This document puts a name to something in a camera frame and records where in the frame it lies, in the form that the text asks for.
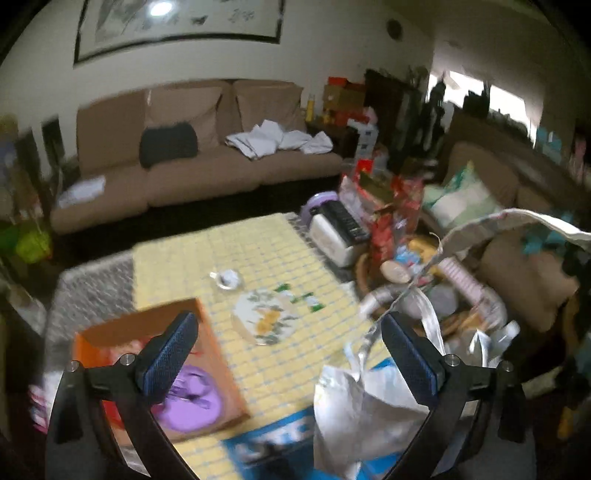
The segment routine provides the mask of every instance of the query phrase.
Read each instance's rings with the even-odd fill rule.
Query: purple object
[[[210,374],[184,365],[163,406],[158,421],[171,430],[190,433],[213,425],[222,414],[223,401]]]
[[[310,213],[310,210],[314,207],[319,207],[324,202],[328,202],[329,200],[338,200],[338,199],[339,199],[339,194],[336,192],[317,193],[316,195],[311,197],[310,200],[308,200],[308,203],[306,203],[301,208],[301,211],[300,211],[301,221],[304,222],[306,227],[310,227],[310,222],[312,221],[312,214]]]

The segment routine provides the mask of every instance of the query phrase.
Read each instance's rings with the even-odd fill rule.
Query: orange box
[[[139,353],[150,338],[163,333],[175,317],[185,311],[196,315],[199,334],[184,367],[196,367],[196,370],[206,372],[209,378],[213,379],[215,390],[222,399],[222,409],[213,424],[193,432],[177,431],[160,422],[164,433],[172,442],[215,432],[249,417],[246,401],[240,394],[232,372],[222,356],[209,318],[197,299],[176,301],[92,326],[77,333],[73,344],[72,358],[78,360],[84,367],[112,365],[123,353]],[[103,405],[119,444],[130,445],[131,441],[122,428],[121,421],[117,419],[118,412],[114,403],[104,402]],[[158,412],[165,407],[166,401],[164,407],[153,407],[152,412]]]

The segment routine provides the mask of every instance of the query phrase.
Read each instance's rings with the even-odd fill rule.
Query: green pillow
[[[445,187],[426,187],[423,208],[431,212],[439,225],[446,229],[503,209],[478,178],[471,161]]]

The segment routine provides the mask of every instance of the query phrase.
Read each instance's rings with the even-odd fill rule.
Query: picture frame
[[[226,39],[279,44],[285,0],[85,0],[74,66],[168,41]]]

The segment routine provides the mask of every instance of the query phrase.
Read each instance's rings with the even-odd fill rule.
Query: beige sofa
[[[93,201],[55,208],[53,229],[72,233],[151,207],[338,175],[342,158],[335,153],[284,151],[250,161],[225,145],[227,135],[250,131],[264,119],[305,131],[301,91],[288,82],[203,80],[126,92],[80,108],[76,134],[82,178],[104,175],[105,191]],[[198,155],[142,168],[139,143],[144,129],[181,121],[194,128]]]
[[[453,146],[442,184],[447,184],[469,160],[473,161],[478,176],[500,204],[551,213],[553,203],[531,183],[526,184],[510,158],[501,158],[468,142],[457,142]],[[427,212],[421,214],[432,230],[444,233]],[[476,274],[497,291],[509,311],[516,313],[534,330],[545,332],[552,327],[558,308],[576,292],[578,283],[563,274],[562,259],[555,254],[523,254],[523,233],[524,229],[503,232],[491,240],[481,252]]]

